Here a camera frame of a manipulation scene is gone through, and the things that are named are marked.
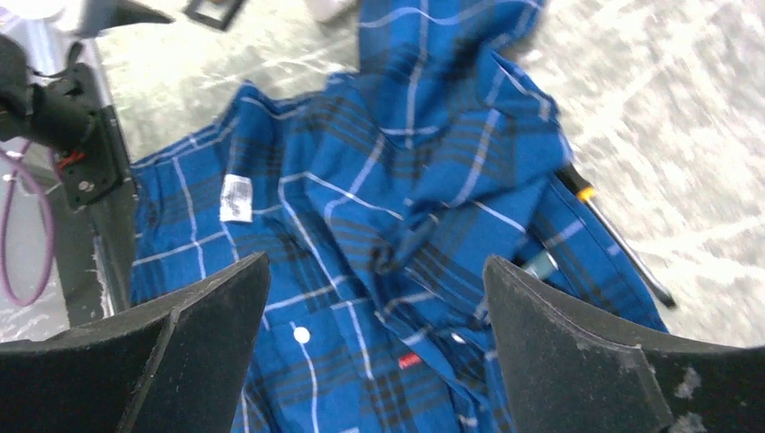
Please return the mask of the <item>blue plaid shirt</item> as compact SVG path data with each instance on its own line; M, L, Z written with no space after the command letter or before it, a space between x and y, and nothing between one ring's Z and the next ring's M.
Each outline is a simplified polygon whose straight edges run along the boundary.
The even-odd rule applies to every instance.
M234 432L511 432L484 262L658 331L622 248L557 178L555 101L502 49L540 1L364 1L360 68L138 161L132 298L254 252L272 276Z

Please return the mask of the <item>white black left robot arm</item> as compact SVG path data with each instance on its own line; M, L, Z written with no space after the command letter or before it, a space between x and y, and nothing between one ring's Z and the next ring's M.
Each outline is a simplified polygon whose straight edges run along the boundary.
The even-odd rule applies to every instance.
M1 3L1 139L70 152L108 141L111 93L95 39L173 18L138 1Z

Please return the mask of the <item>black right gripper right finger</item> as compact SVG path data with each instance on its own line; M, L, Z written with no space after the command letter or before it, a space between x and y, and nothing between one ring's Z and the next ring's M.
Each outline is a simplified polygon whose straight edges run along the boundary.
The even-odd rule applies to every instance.
M637 325L498 256L483 279L518 431L763 431L762 347Z

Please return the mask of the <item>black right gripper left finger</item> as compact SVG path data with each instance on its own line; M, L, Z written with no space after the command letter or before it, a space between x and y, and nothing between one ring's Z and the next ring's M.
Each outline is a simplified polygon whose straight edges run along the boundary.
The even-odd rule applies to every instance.
M270 283L255 253L111 318L2 344L2 431L227 432Z

